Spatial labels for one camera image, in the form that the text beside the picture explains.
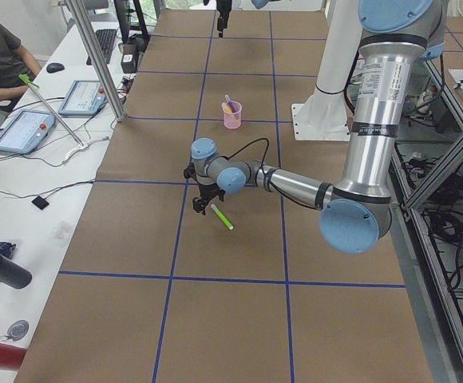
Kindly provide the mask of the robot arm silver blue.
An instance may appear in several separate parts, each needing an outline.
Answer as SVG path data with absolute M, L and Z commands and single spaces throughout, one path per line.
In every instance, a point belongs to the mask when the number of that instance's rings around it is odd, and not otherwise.
M 323 238 L 338 251 L 369 250 L 390 229 L 391 194 L 386 184 L 412 64 L 436 57 L 444 42 L 444 1 L 361 1 L 357 52 L 364 58 L 362 82 L 349 127 L 342 178 L 329 184 L 267 165 L 234 161 L 208 138 L 195 140 L 184 177 L 200 194 L 192 201 L 204 213 L 214 198 L 254 185 L 320 211 Z
M 270 0 L 253 0 L 251 3 L 256 9 L 261 9 L 269 2 Z M 232 11 L 232 0 L 216 0 L 216 10 L 219 13 L 217 19 L 218 37 L 222 38 L 224 36 L 224 31 L 228 27 L 229 15 Z

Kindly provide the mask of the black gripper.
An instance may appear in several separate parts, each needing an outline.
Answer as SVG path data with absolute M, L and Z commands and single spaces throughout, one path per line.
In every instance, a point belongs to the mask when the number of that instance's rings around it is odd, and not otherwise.
M 217 20 L 217 30 L 219 38 L 224 36 L 224 30 L 228 28 L 229 14 L 232 11 L 232 0 L 216 0 L 216 9 L 220 16 Z
M 196 213 L 206 215 L 208 202 L 212 201 L 216 197 L 220 202 L 224 201 L 225 191 L 223 191 L 217 183 L 198 184 L 198 188 L 200 196 L 192 199 L 192 207 Z

